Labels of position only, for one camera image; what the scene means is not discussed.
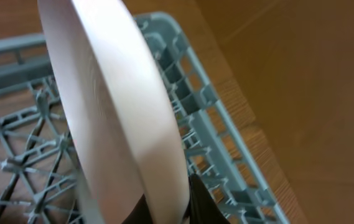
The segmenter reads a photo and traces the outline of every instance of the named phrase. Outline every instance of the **basket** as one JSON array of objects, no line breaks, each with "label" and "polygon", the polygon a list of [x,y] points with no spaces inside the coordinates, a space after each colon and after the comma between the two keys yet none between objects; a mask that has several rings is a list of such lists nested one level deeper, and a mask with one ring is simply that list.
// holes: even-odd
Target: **basket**
[{"label": "basket", "polygon": [[[179,125],[188,173],[196,173],[202,178],[218,208],[230,220],[238,223],[289,223],[178,23],[162,12],[136,16],[135,20],[167,89]],[[16,58],[15,63],[0,66],[0,95],[27,89],[35,100],[34,106],[0,117],[0,143],[5,146],[9,157],[7,162],[0,162],[0,167],[22,179],[25,179],[25,173],[40,172],[28,169],[34,159],[46,159],[48,154],[69,157],[72,164],[76,164],[71,170],[78,167],[77,161],[72,160],[75,151],[69,133],[58,132],[52,124],[53,120],[65,118],[50,110],[60,103],[60,99],[48,56],[24,58],[21,54],[25,49],[43,45],[42,34],[0,40],[0,54],[12,52]],[[214,115],[221,118],[217,124],[212,120]],[[12,132],[14,128],[31,122],[37,122],[37,125],[29,135],[18,136]],[[54,138],[40,142],[37,132],[44,122],[49,124]],[[12,149],[7,137],[25,138],[26,151],[18,156],[10,153]],[[225,145],[225,139],[231,139],[233,154],[228,151],[230,147]],[[41,147],[53,149],[43,153]],[[32,161],[28,157],[33,154],[37,155]],[[56,164],[59,161],[56,158],[53,169],[42,173],[48,175],[46,188],[40,192],[30,191],[33,200],[25,202],[25,206],[32,207],[27,213],[31,222],[40,217],[50,223],[45,213],[48,209],[68,213],[68,223],[82,219],[76,202],[69,209],[48,208],[50,198],[46,197],[46,192],[55,191],[51,197],[58,197],[75,185],[73,174],[58,177],[58,182],[52,183],[58,175]],[[239,164],[247,167],[254,185],[246,183],[237,167]],[[12,183],[0,196],[0,216],[5,206],[14,205],[7,197],[10,194]]]}]

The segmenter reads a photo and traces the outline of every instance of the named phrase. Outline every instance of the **plastic dish rack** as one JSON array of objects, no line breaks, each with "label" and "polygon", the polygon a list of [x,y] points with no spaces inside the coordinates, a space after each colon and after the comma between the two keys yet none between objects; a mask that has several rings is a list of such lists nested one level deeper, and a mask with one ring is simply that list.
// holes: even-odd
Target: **plastic dish rack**
[{"label": "plastic dish rack", "polygon": [[[188,172],[197,173],[202,178],[218,208],[231,222],[289,223],[178,23],[161,12],[136,16],[135,20],[169,94],[180,128]],[[66,157],[74,164],[71,170],[77,169],[78,161],[73,160],[75,151],[68,131],[59,133],[53,124],[54,120],[64,121],[65,118],[50,110],[60,104],[60,98],[48,56],[24,58],[21,54],[26,49],[43,45],[45,40],[42,34],[0,40],[0,55],[12,53],[16,59],[14,63],[0,65],[0,95],[27,89],[35,100],[35,106],[0,117],[0,144],[8,155],[8,159],[0,161],[0,168],[13,173],[9,185],[0,195],[0,216],[6,206],[25,206],[29,223],[34,223],[38,218],[44,223],[51,223],[48,210],[66,213],[67,223],[80,223],[83,217],[75,201],[69,208],[49,204],[75,185],[72,171],[69,175],[57,173],[60,158]],[[225,127],[223,131],[217,131],[213,125],[207,113],[209,109],[216,111],[221,118]],[[30,134],[13,131],[32,122],[37,124]],[[50,140],[39,137],[43,123],[47,123],[53,133]],[[15,155],[8,144],[9,138],[25,139],[25,151]],[[233,140],[240,156],[231,156],[223,138]],[[37,161],[49,159],[54,154],[58,156],[51,171],[31,168]],[[248,168],[256,186],[246,183],[237,164]],[[27,178],[29,173],[48,176],[42,191],[34,191]],[[22,179],[27,187],[31,201],[10,200],[18,179]]]}]

